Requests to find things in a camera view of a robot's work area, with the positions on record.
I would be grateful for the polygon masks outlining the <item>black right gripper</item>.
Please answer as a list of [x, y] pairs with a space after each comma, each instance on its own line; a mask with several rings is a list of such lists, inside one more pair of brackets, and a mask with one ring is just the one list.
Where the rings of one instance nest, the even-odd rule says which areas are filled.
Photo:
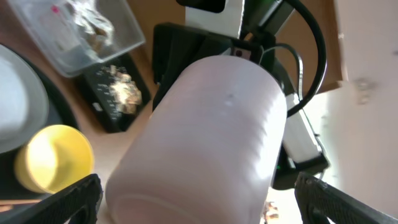
[[277, 100], [277, 82], [260, 66], [264, 49], [214, 32], [165, 22], [154, 27], [152, 107], [223, 111]]

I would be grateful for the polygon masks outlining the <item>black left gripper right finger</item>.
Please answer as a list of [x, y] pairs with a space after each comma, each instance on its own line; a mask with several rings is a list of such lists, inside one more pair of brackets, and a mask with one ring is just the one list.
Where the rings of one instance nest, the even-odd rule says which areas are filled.
[[304, 172], [295, 182], [295, 198], [304, 224], [397, 224], [396, 218]]

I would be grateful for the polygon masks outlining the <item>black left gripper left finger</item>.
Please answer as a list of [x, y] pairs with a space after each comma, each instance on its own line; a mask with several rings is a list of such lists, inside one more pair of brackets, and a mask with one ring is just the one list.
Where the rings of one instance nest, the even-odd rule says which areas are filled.
[[100, 178], [90, 174], [1, 224], [95, 224], [102, 198]]

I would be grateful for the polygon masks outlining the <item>yellow bowl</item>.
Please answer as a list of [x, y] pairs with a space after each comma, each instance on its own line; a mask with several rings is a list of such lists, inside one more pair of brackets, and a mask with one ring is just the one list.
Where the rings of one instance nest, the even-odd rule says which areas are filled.
[[95, 158], [89, 140], [67, 125], [51, 125], [37, 132], [17, 153], [18, 182], [39, 194], [55, 194], [90, 175]]

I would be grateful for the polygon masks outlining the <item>pink cup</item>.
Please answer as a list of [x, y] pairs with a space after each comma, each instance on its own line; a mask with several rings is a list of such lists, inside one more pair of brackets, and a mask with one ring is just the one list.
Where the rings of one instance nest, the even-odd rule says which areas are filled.
[[285, 96], [223, 111], [157, 107], [106, 184], [115, 223], [259, 223], [287, 119]]

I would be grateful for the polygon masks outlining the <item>pale green plate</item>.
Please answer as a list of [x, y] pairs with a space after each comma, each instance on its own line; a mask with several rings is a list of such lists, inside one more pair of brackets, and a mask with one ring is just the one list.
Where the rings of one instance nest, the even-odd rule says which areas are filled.
[[25, 144], [47, 121], [49, 100], [37, 73], [1, 46], [1, 152]]

